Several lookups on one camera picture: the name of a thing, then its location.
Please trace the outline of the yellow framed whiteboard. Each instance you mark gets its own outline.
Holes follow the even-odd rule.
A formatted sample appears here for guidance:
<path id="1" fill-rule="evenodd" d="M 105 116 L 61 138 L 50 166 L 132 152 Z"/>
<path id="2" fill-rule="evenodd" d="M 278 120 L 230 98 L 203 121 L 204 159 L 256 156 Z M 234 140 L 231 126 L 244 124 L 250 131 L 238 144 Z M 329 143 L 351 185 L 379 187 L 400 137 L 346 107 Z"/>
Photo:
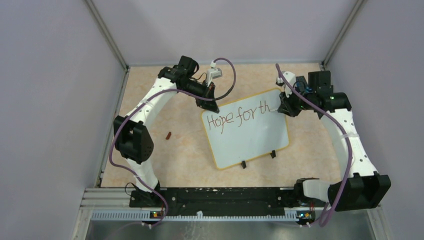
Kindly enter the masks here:
<path id="1" fill-rule="evenodd" d="M 240 165 L 289 146 L 286 115 L 270 112 L 280 106 L 281 92 L 272 88 L 223 104 L 219 113 L 201 113 L 217 169 Z"/>

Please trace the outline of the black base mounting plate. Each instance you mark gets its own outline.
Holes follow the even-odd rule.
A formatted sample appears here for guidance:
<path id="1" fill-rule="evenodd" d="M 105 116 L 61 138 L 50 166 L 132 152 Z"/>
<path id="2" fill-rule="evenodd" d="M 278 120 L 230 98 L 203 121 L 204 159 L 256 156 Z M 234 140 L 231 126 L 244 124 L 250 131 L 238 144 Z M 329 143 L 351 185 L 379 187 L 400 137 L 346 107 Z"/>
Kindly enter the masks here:
<path id="1" fill-rule="evenodd" d="M 282 216 L 289 209 L 323 207 L 316 199 L 301 200 L 289 187 L 168 187 L 158 194 L 133 190 L 131 208 L 154 208 L 167 216 L 265 217 Z"/>

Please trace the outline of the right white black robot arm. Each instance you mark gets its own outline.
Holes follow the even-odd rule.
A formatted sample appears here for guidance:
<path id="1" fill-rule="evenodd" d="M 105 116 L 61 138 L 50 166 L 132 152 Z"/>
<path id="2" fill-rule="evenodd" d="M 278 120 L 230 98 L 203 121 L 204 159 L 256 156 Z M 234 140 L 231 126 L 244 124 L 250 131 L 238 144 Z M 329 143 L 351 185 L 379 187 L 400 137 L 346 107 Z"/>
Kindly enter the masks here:
<path id="1" fill-rule="evenodd" d="M 374 209 L 391 187 L 388 175 L 380 174 L 368 157 L 356 130 L 352 105 L 344 92 L 335 92 L 330 71 L 309 72 L 307 77 L 279 71 L 276 85 L 278 113 L 297 117 L 314 111 L 330 136 L 339 162 L 341 181 L 330 183 L 317 178 L 297 181 L 293 200 L 307 206 L 313 199 L 329 203 L 337 212 Z"/>

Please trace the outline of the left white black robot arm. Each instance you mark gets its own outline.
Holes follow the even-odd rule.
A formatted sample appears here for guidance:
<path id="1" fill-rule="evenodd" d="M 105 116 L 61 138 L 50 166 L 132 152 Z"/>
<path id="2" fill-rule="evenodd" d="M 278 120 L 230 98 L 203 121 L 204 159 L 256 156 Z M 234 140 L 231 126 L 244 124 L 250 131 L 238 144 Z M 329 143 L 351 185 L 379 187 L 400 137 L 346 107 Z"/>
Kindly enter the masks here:
<path id="1" fill-rule="evenodd" d="M 108 160 L 114 166 L 133 174 L 137 183 L 134 198 L 148 207 L 166 204 L 160 194 L 160 183 L 156 177 L 150 157 L 154 142 L 149 129 L 163 107 L 177 94 L 182 93 L 195 99 L 197 107 L 219 113 L 213 80 L 222 77 L 222 70 L 214 59 L 206 71 L 206 78 L 194 78 L 200 65 L 188 56 L 181 56 L 178 64 L 162 68 L 152 87 L 136 107 L 124 116 L 118 115 L 113 121 L 113 140 Z"/>

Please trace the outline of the red marker cap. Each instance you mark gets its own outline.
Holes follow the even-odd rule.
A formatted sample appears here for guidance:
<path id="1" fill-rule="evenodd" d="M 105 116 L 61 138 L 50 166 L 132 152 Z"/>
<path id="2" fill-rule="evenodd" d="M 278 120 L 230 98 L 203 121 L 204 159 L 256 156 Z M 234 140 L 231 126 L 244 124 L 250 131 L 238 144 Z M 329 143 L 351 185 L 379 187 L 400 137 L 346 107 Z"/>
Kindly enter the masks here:
<path id="1" fill-rule="evenodd" d="M 171 135 L 172 135 L 172 133 L 171 132 L 169 132 L 168 134 L 167 134 L 167 136 L 166 136 L 166 140 L 169 140 L 170 139 L 170 137 L 171 137 Z"/>

